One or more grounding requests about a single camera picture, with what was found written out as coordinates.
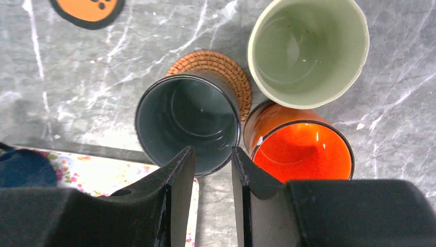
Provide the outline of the orange black-rimmed coaster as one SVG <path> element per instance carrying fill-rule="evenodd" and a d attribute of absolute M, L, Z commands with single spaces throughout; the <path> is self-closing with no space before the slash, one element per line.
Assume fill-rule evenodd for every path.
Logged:
<path fill-rule="evenodd" d="M 125 0 L 50 0 L 55 12 L 70 23 L 88 30 L 112 24 L 122 12 Z"/>

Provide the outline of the pale green cup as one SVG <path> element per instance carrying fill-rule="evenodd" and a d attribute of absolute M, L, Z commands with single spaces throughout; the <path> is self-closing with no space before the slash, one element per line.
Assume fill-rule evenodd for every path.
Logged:
<path fill-rule="evenodd" d="M 369 46 L 367 20 L 355 1 L 273 1 L 252 28 L 247 62 L 267 98 L 314 109 L 351 87 Z"/>

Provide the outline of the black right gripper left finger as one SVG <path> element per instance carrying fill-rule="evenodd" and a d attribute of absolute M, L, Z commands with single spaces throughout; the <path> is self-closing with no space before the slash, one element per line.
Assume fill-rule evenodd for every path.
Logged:
<path fill-rule="evenodd" d="M 117 190 L 1 188 L 1 246 L 184 246 L 195 151 Z"/>

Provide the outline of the dark blue cup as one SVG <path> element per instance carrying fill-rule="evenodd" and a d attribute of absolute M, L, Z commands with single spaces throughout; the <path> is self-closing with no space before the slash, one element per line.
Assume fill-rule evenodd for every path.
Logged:
<path fill-rule="evenodd" d="M 38 152 L 1 143 L 1 188 L 56 185 L 56 172 L 49 159 Z"/>

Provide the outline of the grey green cup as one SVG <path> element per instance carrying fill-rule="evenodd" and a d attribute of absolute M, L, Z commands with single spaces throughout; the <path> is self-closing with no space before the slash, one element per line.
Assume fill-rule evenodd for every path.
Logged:
<path fill-rule="evenodd" d="M 230 81 L 206 70 L 158 80 L 144 92 L 135 113 L 135 130 L 148 159 L 162 166 L 191 146 L 196 176 L 228 164 L 240 142 L 241 122 Z"/>

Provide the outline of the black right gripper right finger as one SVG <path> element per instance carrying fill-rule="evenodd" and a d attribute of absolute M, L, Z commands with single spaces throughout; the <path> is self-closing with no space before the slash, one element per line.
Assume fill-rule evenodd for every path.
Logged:
<path fill-rule="evenodd" d="M 435 212 L 405 180 L 281 183 L 232 149 L 239 246 L 435 246 Z"/>

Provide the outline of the orange cup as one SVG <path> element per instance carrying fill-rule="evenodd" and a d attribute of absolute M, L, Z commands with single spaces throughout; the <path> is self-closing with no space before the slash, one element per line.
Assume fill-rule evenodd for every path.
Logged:
<path fill-rule="evenodd" d="M 313 110 L 266 100 L 245 120 L 243 139 L 251 160 L 282 183 L 350 180 L 354 173 L 348 140 Z"/>

